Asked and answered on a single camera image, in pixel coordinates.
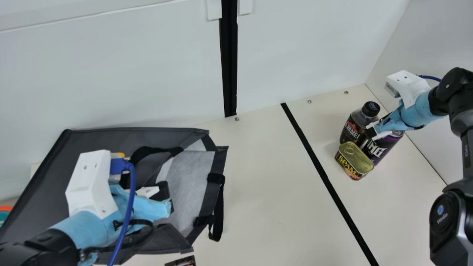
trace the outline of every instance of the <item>white table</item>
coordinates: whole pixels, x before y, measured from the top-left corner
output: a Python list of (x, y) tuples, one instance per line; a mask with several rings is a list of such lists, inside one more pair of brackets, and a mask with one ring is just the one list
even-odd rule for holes
[[(222, 239), (209, 240), (207, 230), (199, 236), (197, 265), (369, 265), (282, 108), (238, 117), (196, 126), (230, 146)], [(125, 265), (163, 266), (186, 256), (136, 255)]]
[[(377, 102), (360, 85), (287, 104), (378, 263), (433, 265), (429, 212), (445, 183), (409, 138), (403, 137), (360, 181), (350, 179), (334, 160), (348, 115), (370, 100)], [(379, 116), (386, 114), (383, 109)]]

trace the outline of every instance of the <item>black seam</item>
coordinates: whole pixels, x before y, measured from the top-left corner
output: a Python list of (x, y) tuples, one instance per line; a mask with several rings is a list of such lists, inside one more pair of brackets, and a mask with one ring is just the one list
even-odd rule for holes
[(237, 114), (237, 6), (237, 0), (222, 0), (222, 18), (219, 20), (225, 117)]
[(355, 237), (356, 241), (358, 242), (359, 247), (361, 248), (363, 253), (365, 253), (366, 259), (368, 259), (368, 262), (372, 266), (379, 266), (378, 262), (375, 259), (375, 256), (373, 255), (373, 253), (371, 253), (371, 250), (369, 250), (369, 247), (366, 244), (366, 242), (364, 241), (361, 233), (358, 231), (358, 228), (356, 227), (355, 222), (350, 217), (350, 214), (348, 213), (347, 209), (343, 205), (342, 200), (340, 199), (337, 192), (335, 191), (335, 188), (330, 183), (330, 180), (328, 179), (328, 176), (327, 176), (324, 168), (322, 167), (322, 164), (319, 162), (319, 159), (317, 158), (314, 151), (310, 147), (309, 141), (307, 140), (306, 136), (304, 135), (304, 132), (302, 132), (302, 129), (300, 129), (299, 125), (297, 124), (296, 119), (294, 118), (294, 116), (292, 115), (291, 111), (288, 108), (288, 105), (286, 103), (282, 103), (281, 106), (282, 106), (282, 109), (284, 110), (284, 112), (286, 113), (289, 121), (291, 122), (292, 127), (294, 128), (297, 135), (299, 136), (300, 141), (304, 145), (304, 148), (306, 149), (310, 159), (312, 160), (312, 163), (314, 164), (315, 168), (317, 169), (317, 172), (319, 173), (320, 178), (322, 179), (322, 181), (325, 184), (325, 187), (327, 188), (328, 192), (330, 193), (330, 196), (332, 196), (332, 199), (335, 202), (335, 204), (337, 205), (338, 210), (342, 214), (343, 218), (345, 219), (345, 222), (347, 223), (348, 227), (350, 228), (351, 232), (353, 233), (353, 236)]

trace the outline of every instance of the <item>can lid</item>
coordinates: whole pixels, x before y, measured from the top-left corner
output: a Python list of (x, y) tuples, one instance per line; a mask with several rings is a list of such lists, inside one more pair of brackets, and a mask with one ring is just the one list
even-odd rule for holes
[(361, 174), (366, 174), (375, 167), (368, 156), (353, 142), (343, 143), (338, 147), (338, 152)]
[(379, 110), (381, 110), (379, 104), (372, 101), (366, 102), (361, 108), (362, 113), (369, 117), (377, 116), (379, 114)]

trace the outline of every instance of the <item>logo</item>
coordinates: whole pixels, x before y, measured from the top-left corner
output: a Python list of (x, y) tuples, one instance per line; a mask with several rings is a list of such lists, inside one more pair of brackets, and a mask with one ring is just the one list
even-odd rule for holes
[(361, 175), (360, 173), (358, 173), (355, 170), (355, 168), (353, 168), (353, 166), (351, 166), (351, 164), (344, 158), (343, 155), (340, 154), (340, 156), (338, 156), (337, 160), (341, 165), (343, 165), (344, 168), (348, 169), (348, 171), (350, 171), (352, 174), (354, 174), (358, 177)]
[(443, 205), (439, 205), (437, 208), (437, 214), (442, 215), (443, 214)]
[(358, 129), (356, 128), (356, 125), (354, 123), (347, 121), (347, 123), (345, 124), (345, 129), (350, 133), (350, 135), (355, 137), (355, 139), (359, 137)]
[(445, 213), (444, 215), (442, 215), (442, 217), (437, 219), (437, 224), (440, 224), (441, 222), (443, 222), (447, 217), (448, 217), (448, 213)]
[(379, 148), (376, 146), (373, 140), (370, 140), (366, 146), (368, 147), (369, 152), (378, 158), (385, 150), (387, 150), (387, 148)]

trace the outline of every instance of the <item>plastic bottle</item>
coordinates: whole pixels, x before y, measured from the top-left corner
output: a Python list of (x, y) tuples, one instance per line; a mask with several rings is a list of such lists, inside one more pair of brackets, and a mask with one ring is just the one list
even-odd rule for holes
[(353, 142), (358, 146), (363, 145), (367, 139), (365, 135), (366, 126), (379, 120), (379, 110), (379, 104), (370, 101), (366, 102), (362, 108), (351, 113), (347, 122), (343, 126), (340, 135), (340, 144)]

